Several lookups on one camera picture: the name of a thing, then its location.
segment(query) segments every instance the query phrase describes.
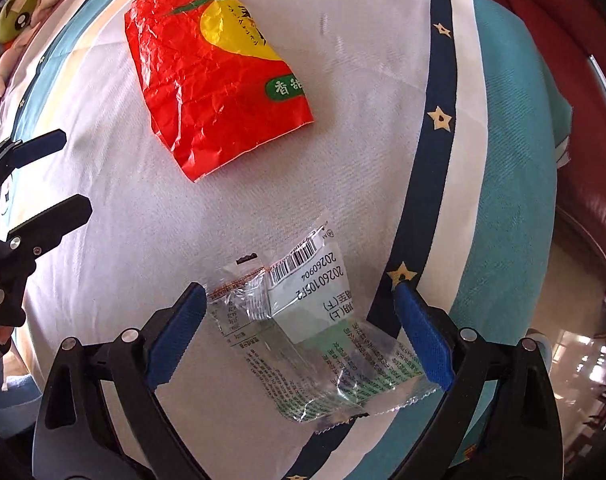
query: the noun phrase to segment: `blue gripper pad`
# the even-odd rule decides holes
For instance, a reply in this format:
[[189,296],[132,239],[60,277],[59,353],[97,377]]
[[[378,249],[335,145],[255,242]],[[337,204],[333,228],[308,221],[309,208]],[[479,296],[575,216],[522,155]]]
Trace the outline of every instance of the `blue gripper pad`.
[[147,387],[154,391],[159,384],[170,381],[186,348],[194,337],[205,312],[208,301],[205,289],[196,286],[179,305],[178,311],[167,322],[148,354]]
[[395,286],[394,309],[427,378],[448,391],[454,381],[448,344],[430,322],[419,293],[407,282]]

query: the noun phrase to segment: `white bedsheet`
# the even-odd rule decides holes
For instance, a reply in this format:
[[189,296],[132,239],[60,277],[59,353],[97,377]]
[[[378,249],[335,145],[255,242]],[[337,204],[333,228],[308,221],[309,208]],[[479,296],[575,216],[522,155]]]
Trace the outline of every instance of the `white bedsheet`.
[[[280,247],[325,209],[355,309],[365,315],[413,168],[425,113],[430,0],[241,0],[303,83],[315,124],[196,183],[151,132],[123,30],[130,1],[114,0],[94,20],[51,88],[35,134],[62,128],[67,146],[15,179],[6,229],[77,192],[94,207],[86,227],[39,259],[28,283],[23,341],[39,384],[66,336],[105,342],[142,326],[189,282],[216,285],[222,266]],[[420,289],[446,310],[474,236],[488,134],[472,0],[459,6],[453,19],[469,29],[455,36],[457,59],[467,64],[459,73],[459,92],[467,94],[457,113],[468,118],[461,120],[466,126],[444,192],[452,202],[443,206]],[[0,125],[0,138],[7,133]],[[209,317],[158,397],[215,480],[280,479],[313,430],[279,415]],[[140,458],[122,415],[113,415],[126,449]],[[393,418],[360,420],[350,452],[314,478],[347,475]]]

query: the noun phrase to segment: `barcode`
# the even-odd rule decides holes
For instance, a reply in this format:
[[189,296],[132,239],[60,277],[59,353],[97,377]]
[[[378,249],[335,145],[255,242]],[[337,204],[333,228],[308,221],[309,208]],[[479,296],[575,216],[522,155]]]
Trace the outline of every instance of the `barcode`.
[[270,267],[270,282],[272,282],[272,286],[309,261],[316,252],[317,246],[314,244],[314,240],[308,238],[301,246],[294,249],[282,260],[276,262]]

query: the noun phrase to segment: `white label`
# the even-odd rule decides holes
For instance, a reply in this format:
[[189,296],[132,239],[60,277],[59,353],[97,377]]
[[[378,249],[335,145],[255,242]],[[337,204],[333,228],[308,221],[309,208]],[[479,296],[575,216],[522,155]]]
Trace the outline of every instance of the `white label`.
[[270,267],[271,276],[287,258],[292,256],[295,263],[268,290],[272,317],[293,343],[322,332],[352,313],[352,293],[339,245],[322,233],[308,237],[295,249],[313,246],[311,257],[302,265],[296,265],[292,251]]

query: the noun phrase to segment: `red leather chair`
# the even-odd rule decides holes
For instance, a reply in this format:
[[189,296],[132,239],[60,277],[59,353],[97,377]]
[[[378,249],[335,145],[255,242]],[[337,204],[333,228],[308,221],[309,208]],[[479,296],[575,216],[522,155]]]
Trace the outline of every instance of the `red leather chair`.
[[494,0],[519,16],[573,107],[570,162],[558,171],[557,211],[606,263],[606,17],[595,0]]

